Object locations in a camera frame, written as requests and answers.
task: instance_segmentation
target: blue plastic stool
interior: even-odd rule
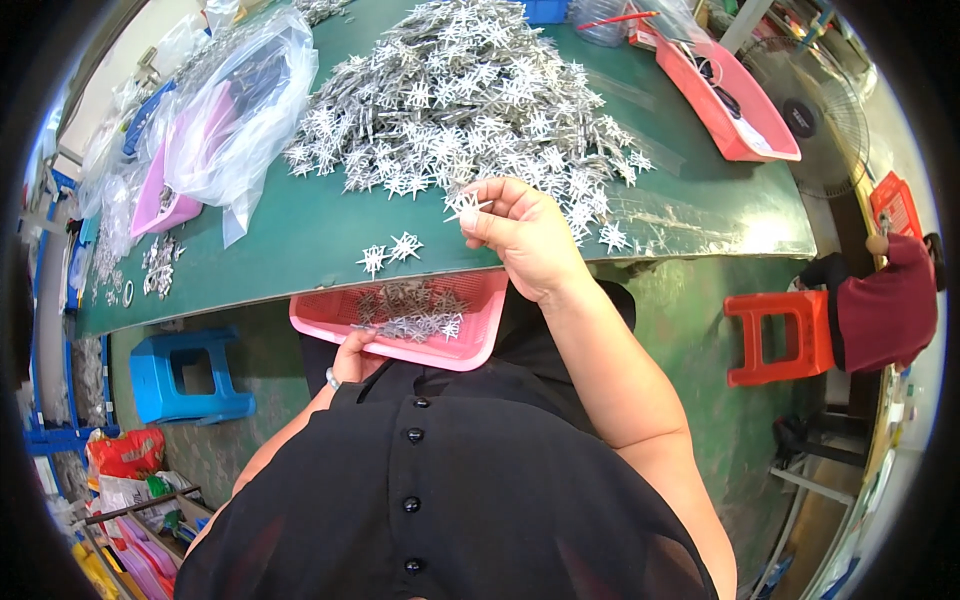
[[[211,425],[249,417],[256,410],[253,394],[233,389],[226,345],[239,340],[236,327],[154,335],[130,353],[130,376],[136,412],[144,423],[192,421]],[[187,394],[183,367],[196,365],[204,351],[210,357],[213,394]]]

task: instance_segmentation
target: electric fan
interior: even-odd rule
[[[788,163],[800,191],[833,198],[853,190],[870,140],[856,88],[836,61],[793,37],[766,37],[744,51],[743,65],[800,146],[801,160]]]

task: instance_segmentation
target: black cable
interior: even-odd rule
[[[704,57],[696,57],[694,59],[697,66],[697,72],[700,73],[701,77],[707,80],[707,83],[710,84],[710,87],[716,93],[717,97],[720,98],[720,102],[723,103],[727,110],[730,111],[730,114],[734,119],[739,119],[742,116],[740,112],[740,103],[736,101],[729,91],[720,87],[719,85],[713,84],[713,65],[710,64],[710,61]]]

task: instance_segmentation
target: black blouse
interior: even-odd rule
[[[536,378],[345,384],[229,502],[175,597],[716,598],[690,535]]]

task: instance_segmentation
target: pink plastic basket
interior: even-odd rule
[[[211,113],[210,118],[204,124],[204,135],[214,139],[209,144],[207,153],[212,155],[220,144],[216,143],[219,138],[220,143],[226,140],[226,137],[217,133],[224,126],[233,122],[236,116],[233,114],[233,99],[229,94],[229,82],[223,82],[220,86],[217,105]],[[182,131],[184,121],[190,120],[192,115],[186,111],[177,117],[177,130]],[[200,214],[204,205],[198,200],[182,194],[174,194],[170,201],[170,207],[167,211],[160,214],[160,194],[163,192],[165,181],[163,180],[164,156],[166,155],[167,140],[160,142],[156,151],[154,161],[150,163],[150,169],[147,170],[147,178],[140,188],[140,200],[136,203],[133,210],[133,219],[131,221],[130,235],[137,237],[144,233],[160,233],[169,228],[173,228],[181,223],[185,223]]]
[[[442,335],[433,335],[423,344],[378,336],[367,344],[366,351],[450,371],[476,369],[493,352],[508,281],[503,271],[428,279],[426,287],[439,292],[452,289],[458,298],[469,302],[469,310],[460,324],[460,335],[449,341]],[[294,296],[290,299],[290,323],[300,333],[342,344],[353,330],[351,325],[360,322],[357,299],[379,287]]]
[[[707,80],[697,72],[693,63],[675,44],[657,36],[657,64],[680,89],[697,116],[707,126],[713,142],[726,160],[754,160],[769,162],[800,160],[800,148],[770,98],[754,77],[726,48],[711,42],[712,49],[699,52],[708,57],[719,69],[713,67],[720,86],[730,92],[740,104],[740,113],[764,138],[772,150],[751,144],[733,124],[730,111],[710,88]]]

